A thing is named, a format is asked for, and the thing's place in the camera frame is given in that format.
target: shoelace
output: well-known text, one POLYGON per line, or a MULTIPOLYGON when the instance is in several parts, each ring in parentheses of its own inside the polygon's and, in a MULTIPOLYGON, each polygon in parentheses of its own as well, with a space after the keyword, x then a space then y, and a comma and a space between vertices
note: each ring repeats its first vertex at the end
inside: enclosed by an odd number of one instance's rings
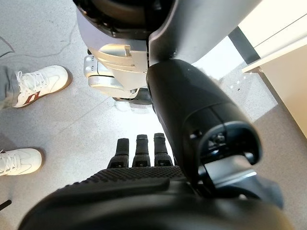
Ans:
POLYGON ((20 158, 16 154, 14 154, 13 157, 11 157, 9 156, 9 154, 5 154, 5 152, 3 152, 2 149, 0 151, 0 161, 4 162, 2 175, 20 169, 20 164, 17 163, 17 161, 20 161, 20 158))
POLYGON ((36 93, 48 85, 48 79, 42 73, 16 73, 20 92, 36 93))

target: black cable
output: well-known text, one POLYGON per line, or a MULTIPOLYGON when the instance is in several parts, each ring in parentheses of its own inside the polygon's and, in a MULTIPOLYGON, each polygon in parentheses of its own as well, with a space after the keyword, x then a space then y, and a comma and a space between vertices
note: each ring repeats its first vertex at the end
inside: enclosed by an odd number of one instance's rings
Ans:
POLYGON ((11 46, 10 43, 8 43, 3 37, 0 36, 0 39, 11 49, 11 51, 5 52, 4 54, 0 55, 0 58, 9 54, 9 53, 15 53, 15 50, 13 49, 13 47, 11 46))

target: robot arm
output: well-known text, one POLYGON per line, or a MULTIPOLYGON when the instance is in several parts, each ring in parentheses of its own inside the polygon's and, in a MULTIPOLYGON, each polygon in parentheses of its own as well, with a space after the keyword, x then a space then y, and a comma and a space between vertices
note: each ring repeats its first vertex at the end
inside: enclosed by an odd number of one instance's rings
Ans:
POLYGON ((91 52, 84 59, 89 85, 113 98, 138 103, 149 66, 175 58, 190 64, 197 61, 260 0, 74 2, 81 37, 91 52))

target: sneaker sole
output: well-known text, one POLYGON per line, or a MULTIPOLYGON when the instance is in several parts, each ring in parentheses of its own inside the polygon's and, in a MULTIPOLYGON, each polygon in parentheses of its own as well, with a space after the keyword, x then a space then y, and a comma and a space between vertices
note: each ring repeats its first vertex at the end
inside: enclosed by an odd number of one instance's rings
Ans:
POLYGON ((54 91, 54 92, 51 92, 51 93, 47 93, 47 94, 45 94, 45 95, 43 95, 43 96, 39 96, 37 99, 35 99, 35 100, 29 102, 28 104, 25 104, 24 106, 21 106, 21 107, 15 108, 15 109, 26 108, 27 106, 31 105, 33 102, 36 102, 38 99, 40 99, 40 98, 42 98, 42 97, 44 97, 44 96, 47 96, 47 95, 49 95, 49 94, 55 93, 55 92, 60 92, 60 91, 64 90, 66 87, 68 87, 68 86, 72 83, 72 78, 73 78, 73 77, 72 77, 71 72, 70 72, 68 69, 65 68, 65 70, 67 71, 67 81, 66 81, 65 85, 64 85, 62 88, 60 88, 60 89, 57 90, 57 91, 54 91))

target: black plastic casing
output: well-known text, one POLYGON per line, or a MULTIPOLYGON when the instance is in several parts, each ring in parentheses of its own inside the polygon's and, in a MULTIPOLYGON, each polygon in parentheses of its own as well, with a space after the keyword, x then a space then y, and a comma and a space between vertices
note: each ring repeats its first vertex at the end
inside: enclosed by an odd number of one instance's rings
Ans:
POLYGON ((252 153, 261 158, 254 127, 232 100, 203 72, 182 60, 149 67, 147 84, 154 110, 189 181, 196 183, 198 168, 229 155, 252 153), (223 136, 224 142, 212 140, 223 136))

